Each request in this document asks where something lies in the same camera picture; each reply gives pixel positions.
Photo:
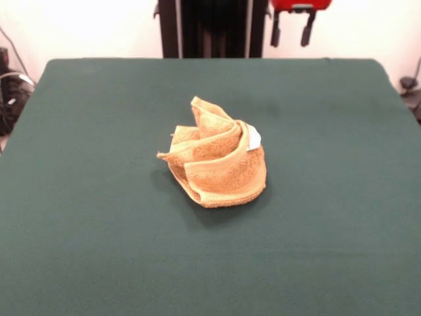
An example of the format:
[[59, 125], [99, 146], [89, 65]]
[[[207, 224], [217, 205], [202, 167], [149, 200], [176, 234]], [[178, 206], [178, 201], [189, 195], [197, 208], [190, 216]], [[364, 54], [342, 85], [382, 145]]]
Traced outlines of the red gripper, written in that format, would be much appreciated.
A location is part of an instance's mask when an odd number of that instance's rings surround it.
[[303, 29], [301, 37], [301, 46], [306, 47], [310, 43], [312, 27], [316, 19], [316, 12], [326, 10], [332, 0], [271, 0], [274, 8], [272, 35], [270, 45], [277, 47], [280, 41], [280, 12], [287, 11], [289, 13], [309, 13], [307, 24]]

